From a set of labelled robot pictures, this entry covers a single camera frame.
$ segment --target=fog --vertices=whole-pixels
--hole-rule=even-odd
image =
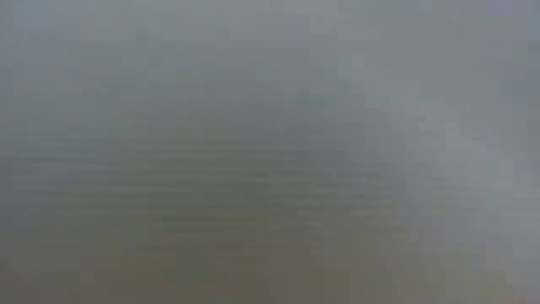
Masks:
[[[535,302],[538,10],[1,2],[0,302]]]

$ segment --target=murky water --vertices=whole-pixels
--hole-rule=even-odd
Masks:
[[[0,302],[533,290],[534,26],[387,2],[0,4]]]

